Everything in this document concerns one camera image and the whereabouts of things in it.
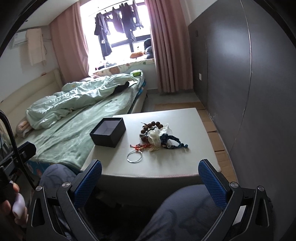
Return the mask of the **person left hand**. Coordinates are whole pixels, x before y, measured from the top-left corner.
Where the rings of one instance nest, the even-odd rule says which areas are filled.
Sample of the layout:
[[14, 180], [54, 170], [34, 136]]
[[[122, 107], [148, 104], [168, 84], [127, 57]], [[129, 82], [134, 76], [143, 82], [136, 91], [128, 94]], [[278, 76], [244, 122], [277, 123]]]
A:
[[1, 200], [1, 236], [21, 240], [28, 222], [28, 209], [19, 186], [10, 181], [9, 199]]

